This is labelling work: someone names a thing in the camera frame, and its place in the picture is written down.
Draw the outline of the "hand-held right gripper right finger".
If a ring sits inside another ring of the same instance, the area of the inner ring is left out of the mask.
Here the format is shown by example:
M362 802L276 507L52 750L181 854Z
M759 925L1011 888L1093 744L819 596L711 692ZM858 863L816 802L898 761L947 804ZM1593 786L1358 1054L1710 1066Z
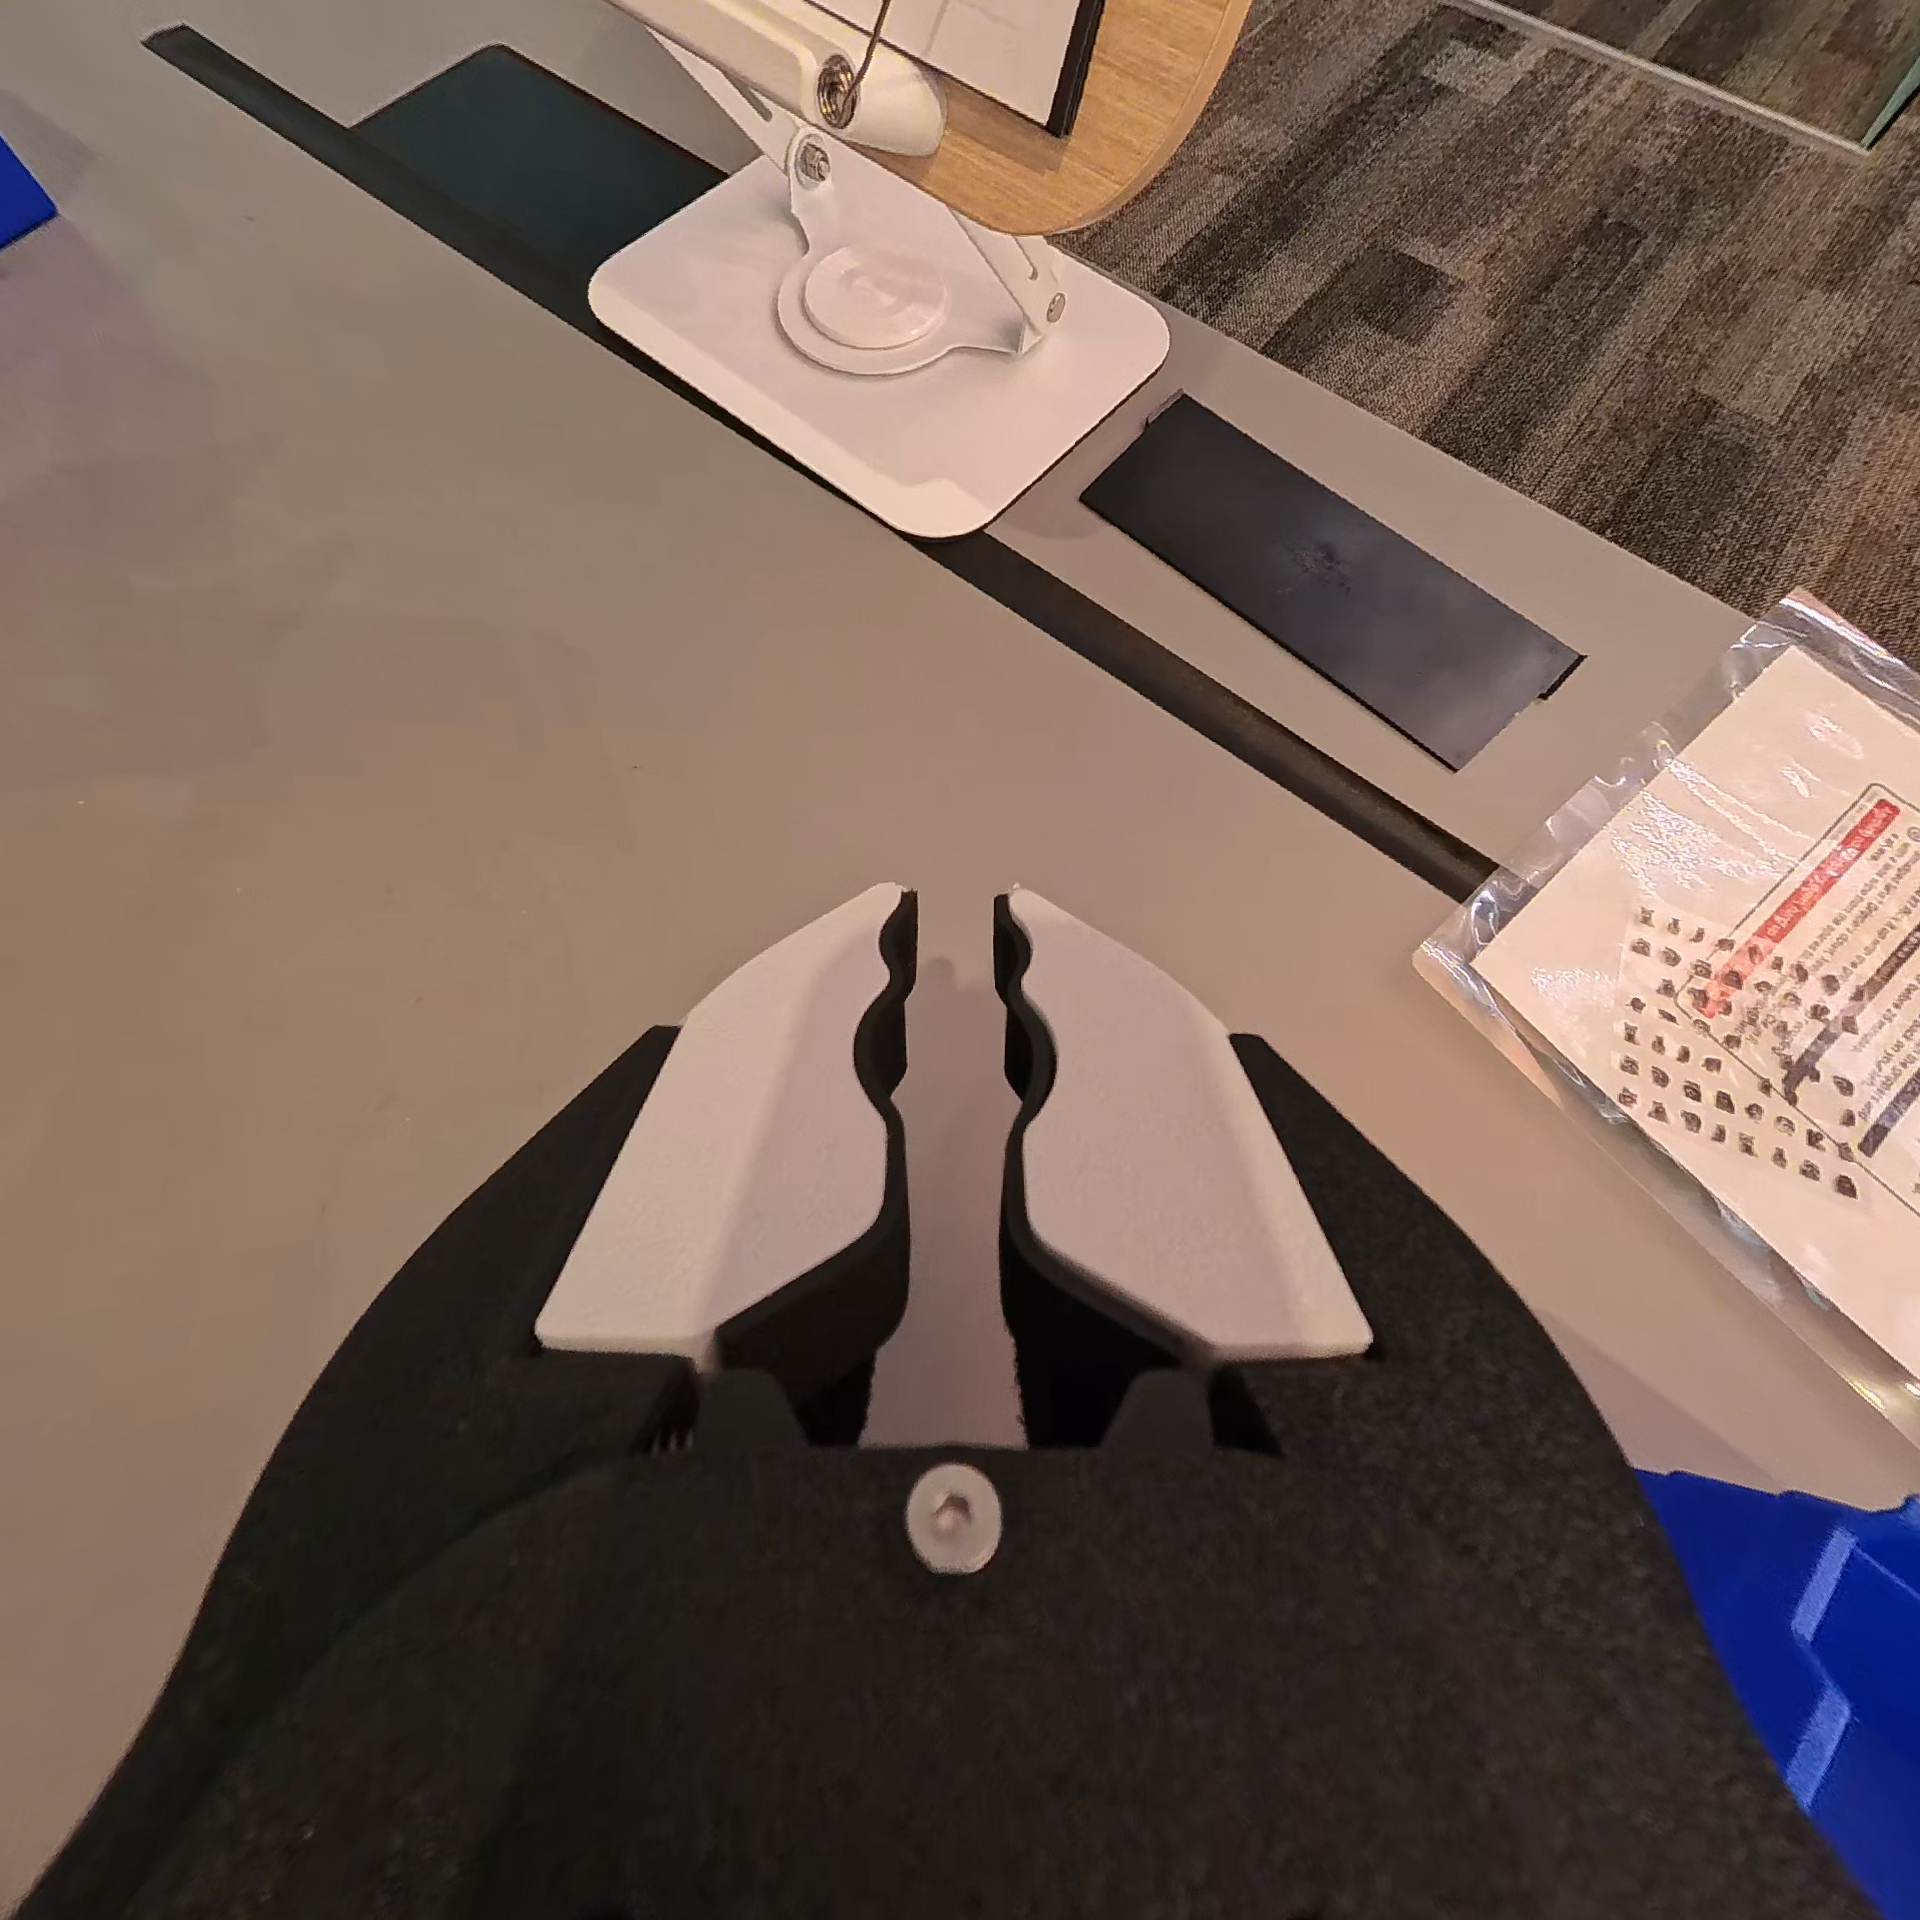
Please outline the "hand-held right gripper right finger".
M1375 1357L1243 1053L1175 972L1031 888L995 897L1015 1122L1002 1313L1031 1448L1098 1448L1141 1380Z

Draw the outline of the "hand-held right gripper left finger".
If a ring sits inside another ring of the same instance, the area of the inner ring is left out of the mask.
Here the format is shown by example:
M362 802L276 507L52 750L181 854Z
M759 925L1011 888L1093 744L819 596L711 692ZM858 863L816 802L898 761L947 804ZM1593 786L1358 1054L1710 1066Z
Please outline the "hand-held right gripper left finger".
M546 1352L760 1371L812 1443L863 1439L913 1280L916 966L920 894L877 882L692 1005L536 1316Z

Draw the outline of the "paper sheet in plastic sleeve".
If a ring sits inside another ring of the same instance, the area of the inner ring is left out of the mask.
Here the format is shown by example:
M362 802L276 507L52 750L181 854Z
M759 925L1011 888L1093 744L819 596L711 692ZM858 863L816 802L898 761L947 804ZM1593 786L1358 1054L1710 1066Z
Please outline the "paper sheet in plastic sleeve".
M1797 588L1419 975L1917 1443L1917 671Z

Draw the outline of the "wooden document stand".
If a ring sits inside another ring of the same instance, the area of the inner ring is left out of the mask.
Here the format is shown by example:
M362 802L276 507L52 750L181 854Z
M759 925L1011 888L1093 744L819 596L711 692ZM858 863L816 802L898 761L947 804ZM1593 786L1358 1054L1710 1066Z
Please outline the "wooden document stand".
M1065 320L1052 241L1135 202L1211 103L1249 5L1107 5L1071 138L856 33L822 5L617 5L822 217L842 155L936 204L1002 283L1028 354Z

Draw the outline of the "printed instruction sheet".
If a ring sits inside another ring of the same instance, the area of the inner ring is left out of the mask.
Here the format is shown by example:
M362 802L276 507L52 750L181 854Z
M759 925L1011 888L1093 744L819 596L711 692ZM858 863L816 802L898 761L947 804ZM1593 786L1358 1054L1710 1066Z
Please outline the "printed instruction sheet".
M1071 138L1107 5L822 5L856 33Z

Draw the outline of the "glass partition panel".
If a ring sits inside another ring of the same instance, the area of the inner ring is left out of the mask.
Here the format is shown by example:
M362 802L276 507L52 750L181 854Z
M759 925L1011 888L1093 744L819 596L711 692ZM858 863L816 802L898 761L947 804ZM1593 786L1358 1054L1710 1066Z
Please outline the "glass partition panel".
M1917 5L1466 5L1740 118L1873 152L1917 101Z

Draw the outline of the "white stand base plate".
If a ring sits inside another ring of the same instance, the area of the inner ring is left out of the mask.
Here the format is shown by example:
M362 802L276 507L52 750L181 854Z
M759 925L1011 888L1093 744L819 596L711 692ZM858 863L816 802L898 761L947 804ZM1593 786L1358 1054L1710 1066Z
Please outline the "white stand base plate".
M1167 363L1160 308L802 138L615 253L593 315L913 537L984 531Z

